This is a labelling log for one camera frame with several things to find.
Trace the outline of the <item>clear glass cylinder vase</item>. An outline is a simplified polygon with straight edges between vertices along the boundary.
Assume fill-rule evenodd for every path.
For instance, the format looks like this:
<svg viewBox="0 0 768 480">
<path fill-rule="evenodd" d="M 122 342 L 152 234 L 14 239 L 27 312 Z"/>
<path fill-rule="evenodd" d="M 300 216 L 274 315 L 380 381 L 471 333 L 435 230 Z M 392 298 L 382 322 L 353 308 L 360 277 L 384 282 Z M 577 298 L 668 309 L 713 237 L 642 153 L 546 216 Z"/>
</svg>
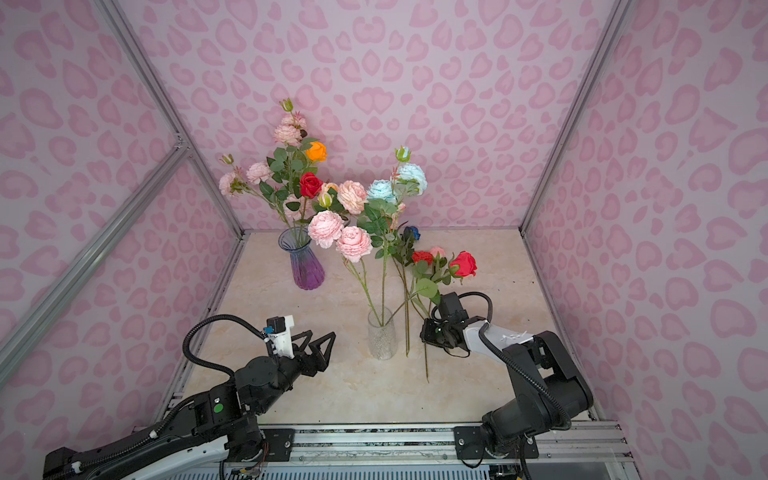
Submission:
<svg viewBox="0 0 768 480">
<path fill-rule="evenodd" d="M 377 360 L 391 359 L 397 350 L 395 322 L 391 310 L 383 307 L 368 314 L 368 347 Z"/>
</svg>

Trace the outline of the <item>large red rose stem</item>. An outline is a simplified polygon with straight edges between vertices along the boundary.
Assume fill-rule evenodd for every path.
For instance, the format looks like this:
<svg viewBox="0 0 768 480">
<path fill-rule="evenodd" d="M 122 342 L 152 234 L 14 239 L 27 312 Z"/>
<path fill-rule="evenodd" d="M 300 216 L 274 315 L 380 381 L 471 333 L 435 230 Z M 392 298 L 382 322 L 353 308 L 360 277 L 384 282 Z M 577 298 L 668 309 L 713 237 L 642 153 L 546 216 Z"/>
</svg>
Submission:
<svg viewBox="0 0 768 480">
<path fill-rule="evenodd" d="M 307 221 L 310 218 L 308 210 L 313 199 L 315 199 L 322 190 L 324 182 L 320 180 L 314 173 L 306 172 L 299 180 L 300 188 L 300 220 L 302 222 Z"/>
<path fill-rule="evenodd" d="M 456 255 L 447 258 L 442 265 L 432 265 L 427 274 L 418 278 L 413 272 L 413 263 L 406 268 L 408 284 L 410 290 L 410 306 L 417 315 L 423 319 L 421 313 L 422 305 L 428 309 L 438 305 L 441 298 L 441 288 L 450 286 L 454 282 L 461 283 L 465 278 L 475 276 L 477 272 L 477 261 L 475 257 L 467 252 L 461 251 Z"/>
</svg>

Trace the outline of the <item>pink rose stem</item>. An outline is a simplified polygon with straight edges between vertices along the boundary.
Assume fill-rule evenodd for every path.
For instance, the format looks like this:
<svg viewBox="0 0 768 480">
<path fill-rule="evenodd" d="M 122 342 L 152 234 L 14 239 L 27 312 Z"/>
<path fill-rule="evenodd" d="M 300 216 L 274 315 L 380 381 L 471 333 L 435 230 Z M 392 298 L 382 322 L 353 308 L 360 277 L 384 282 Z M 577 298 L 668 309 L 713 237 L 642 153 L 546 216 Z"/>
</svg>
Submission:
<svg viewBox="0 0 768 480">
<path fill-rule="evenodd" d="M 429 250 L 435 265 L 442 265 L 447 260 L 446 252 L 442 247 L 432 247 Z"/>
</svg>

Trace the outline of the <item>purple glass vase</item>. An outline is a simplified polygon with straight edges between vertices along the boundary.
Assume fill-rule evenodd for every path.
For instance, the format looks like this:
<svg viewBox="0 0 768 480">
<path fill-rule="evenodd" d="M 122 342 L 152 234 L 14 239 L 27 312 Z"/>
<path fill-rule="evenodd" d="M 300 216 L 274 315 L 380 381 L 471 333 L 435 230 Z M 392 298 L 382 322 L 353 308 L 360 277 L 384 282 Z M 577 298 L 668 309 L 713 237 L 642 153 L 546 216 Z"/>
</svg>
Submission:
<svg viewBox="0 0 768 480">
<path fill-rule="evenodd" d="M 311 249 L 311 238 L 305 227 L 284 230 L 278 245 L 289 254 L 294 283 L 302 290 L 315 290 L 325 280 L 325 271 Z"/>
</svg>

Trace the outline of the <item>blue rose stem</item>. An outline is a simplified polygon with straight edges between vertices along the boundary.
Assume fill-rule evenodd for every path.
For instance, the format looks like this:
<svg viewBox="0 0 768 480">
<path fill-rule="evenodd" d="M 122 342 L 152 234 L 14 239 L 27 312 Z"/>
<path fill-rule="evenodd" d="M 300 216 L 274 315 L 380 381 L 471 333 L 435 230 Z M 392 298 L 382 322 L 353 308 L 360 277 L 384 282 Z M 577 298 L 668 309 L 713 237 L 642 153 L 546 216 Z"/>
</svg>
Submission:
<svg viewBox="0 0 768 480">
<path fill-rule="evenodd" d="M 415 244 L 420 238 L 420 233 L 417 227 L 407 226 L 405 223 L 398 228 L 397 233 L 399 235 L 399 243 L 394 260 L 404 294 L 405 356 L 408 357 L 411 349 L 410 290 L 406 268 L 413 263 L 412 256 L 415 252 Z"/>
</svg>

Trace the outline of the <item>small mixed roses spray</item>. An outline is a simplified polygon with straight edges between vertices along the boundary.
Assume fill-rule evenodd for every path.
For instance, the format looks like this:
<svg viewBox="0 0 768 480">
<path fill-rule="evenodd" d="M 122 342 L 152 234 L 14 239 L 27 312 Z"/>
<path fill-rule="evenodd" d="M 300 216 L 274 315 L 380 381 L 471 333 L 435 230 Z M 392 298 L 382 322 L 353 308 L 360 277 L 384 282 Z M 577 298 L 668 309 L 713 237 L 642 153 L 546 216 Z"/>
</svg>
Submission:
<svg viewBox="0 0 768 480">
<path fill-rule="evenodd" d="M 368 279 L 366 258 L 374 253 L 370 235 L 356 224 L 344 226 L 341 217 L 331 211 L 316 213 L 308 226 L 308 234 L 311 240 L 323 249 L 334 248 L 342 257 L 345 268 L 354 276 L 363 289 L 370 310 L 366 294 L 374 302 L 380 298 L 371 293 Z"/>
</svg>

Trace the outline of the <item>teal peony branch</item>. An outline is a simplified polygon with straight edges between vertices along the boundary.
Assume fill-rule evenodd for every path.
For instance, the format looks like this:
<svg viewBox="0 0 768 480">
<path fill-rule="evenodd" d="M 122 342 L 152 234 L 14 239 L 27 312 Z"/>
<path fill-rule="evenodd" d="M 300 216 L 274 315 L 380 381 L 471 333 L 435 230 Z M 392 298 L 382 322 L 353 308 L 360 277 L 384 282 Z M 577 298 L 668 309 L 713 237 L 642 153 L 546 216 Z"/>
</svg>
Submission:
<svg viewBox="0 0 768 480">
<path fill-rule="evenodd" d="M 394 156 L 397 165 L 388 178 L 374 180 L 370 184 L 363 212 L 357 219 L 357 226 L 371 237 L 375 258 L 382 261 L 380 298 L 374 302 L 366 294 L 375 323 L 380 327 L 390 320 L 390 315 L 385 313 L 387 264 L 403 243 L 399 229 L 405 202 L 424 194 L 428 186 L 422 168 L 411 162 L 412 151 L 409 147 L 401 145 L 395 149 Z"/>
</svg>

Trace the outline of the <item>orange rose stem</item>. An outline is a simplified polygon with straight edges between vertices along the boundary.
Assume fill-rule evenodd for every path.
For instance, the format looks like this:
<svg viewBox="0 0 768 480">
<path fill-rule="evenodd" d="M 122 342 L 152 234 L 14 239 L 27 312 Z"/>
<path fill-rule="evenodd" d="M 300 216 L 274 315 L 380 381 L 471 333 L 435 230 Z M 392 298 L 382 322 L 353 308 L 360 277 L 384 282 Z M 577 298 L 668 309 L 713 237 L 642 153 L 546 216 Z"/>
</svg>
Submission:
<svg viewBox="0 0 768 480">
<path fill-rule="evenodd" d="M 280 182 L 282 187 L 286 190 L 286 193 L 281 192 L 279 196 L 284 200 L 290 194 L 299 198 L 299 180 L 301 176 L 306 172 L 312 172 L 318 177 L 318 164 L 326 160 L 326 146 L 315 138 L 304 139 L 299 147 L 288 145 L 278 147 L 272 156 L 267 158 L 267 163 L 275 172 L 273 179 L 276 182 Z M 311 204 L 308 210 L 310 216 L 312 215 Z M 294 227 L 302 223 L 307 223 L 308 221 L 309 219 L 304 222 L 299 220 L 298 222 L 287 226 Z"/>
</svg>

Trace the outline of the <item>pink peony branch with bud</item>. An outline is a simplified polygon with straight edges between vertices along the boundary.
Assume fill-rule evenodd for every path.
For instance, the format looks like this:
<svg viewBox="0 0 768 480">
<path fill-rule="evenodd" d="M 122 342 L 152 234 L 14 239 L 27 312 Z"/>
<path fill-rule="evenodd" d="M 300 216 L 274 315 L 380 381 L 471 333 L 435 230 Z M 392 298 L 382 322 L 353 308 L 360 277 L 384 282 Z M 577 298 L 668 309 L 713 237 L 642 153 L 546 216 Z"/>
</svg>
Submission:
<svg viewBox="0 0 768 480">
<path fill-rule="evenodd" d="M 219 162 L 230 167 L 231 171 L 224 174 L 218 181 L 221 194 L 228 198 L 240 195 L 250 195 L 260 198 L 276 212 L 280 220 L 286 225 L 290 222 L 284 212 L 285 200 L 279 196 L 286 193 L 280 182 L 273 179 L 275 172 L 266 161 L 256 162 L 248 168 L 238 166 L 234 157 L 223 155 Z"/>
</svg>

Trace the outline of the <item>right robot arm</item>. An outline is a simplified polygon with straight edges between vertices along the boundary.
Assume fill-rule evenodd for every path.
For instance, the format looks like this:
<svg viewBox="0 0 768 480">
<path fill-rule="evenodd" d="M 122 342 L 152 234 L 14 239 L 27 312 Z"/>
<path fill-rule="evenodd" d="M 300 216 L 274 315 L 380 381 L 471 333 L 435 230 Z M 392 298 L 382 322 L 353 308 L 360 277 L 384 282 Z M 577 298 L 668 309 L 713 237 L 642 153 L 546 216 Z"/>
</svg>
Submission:
<svg viewBox="0 0 768 480">
<path fill-rule="evenodd" d="M 455 431 L 457 457 L 522 458 L 535 450 L 535 437 L 567 431 L 594 405 L 581 371 L 552 331 L 521 333 L 492 323 L 493 303 L 481 292 L 441 297 L 425 320 L 420 338 L 448 353 L 460 349 L 503 364 L 514 398 L 486 413 L 480 425 Z"/>
</svg>

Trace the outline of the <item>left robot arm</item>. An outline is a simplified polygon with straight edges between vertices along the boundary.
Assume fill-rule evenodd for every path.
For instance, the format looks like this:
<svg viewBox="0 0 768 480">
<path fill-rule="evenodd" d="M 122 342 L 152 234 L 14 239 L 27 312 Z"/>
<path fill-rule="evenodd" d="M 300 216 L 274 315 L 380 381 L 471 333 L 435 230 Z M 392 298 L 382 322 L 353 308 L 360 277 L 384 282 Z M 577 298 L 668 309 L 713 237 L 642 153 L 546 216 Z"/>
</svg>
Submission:
<svg viewBox="0 0 768 480">
<path fill-rule="evenodd" d="M 183 456 L 189 462 L 264 460 L 268 441 L 258 417 L 301 376 L 327 369 L 336 334 L 314 340 L 311 331 L 291 337 L 293 356 L 271 350 L 210 390 L 181 400 L 162 420 L 123 439 L 88 451 L 61 447 L 46 455 L 45 479 L 138 479 L 166 475 Z"/>
</svg>

